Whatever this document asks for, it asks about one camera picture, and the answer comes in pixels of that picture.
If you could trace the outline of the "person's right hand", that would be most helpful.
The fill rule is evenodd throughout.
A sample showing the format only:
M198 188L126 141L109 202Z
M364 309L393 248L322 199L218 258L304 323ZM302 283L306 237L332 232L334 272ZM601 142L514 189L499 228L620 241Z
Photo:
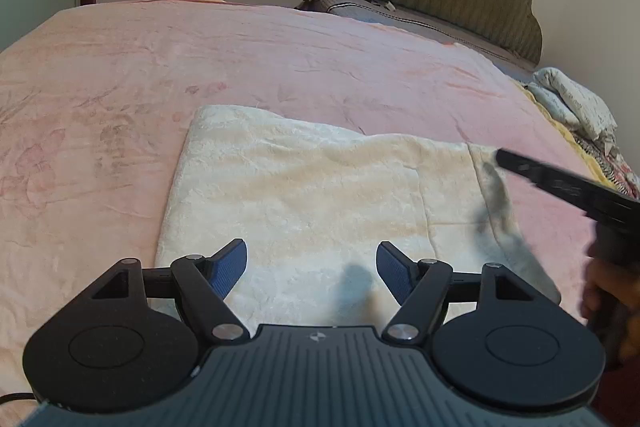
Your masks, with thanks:
M625 332L617 353L622 363L628 363L639 356L639 274L592 258L586 264L580 305L580 313L585 319L591 319L601 310L604 294L614 297L628 311Z

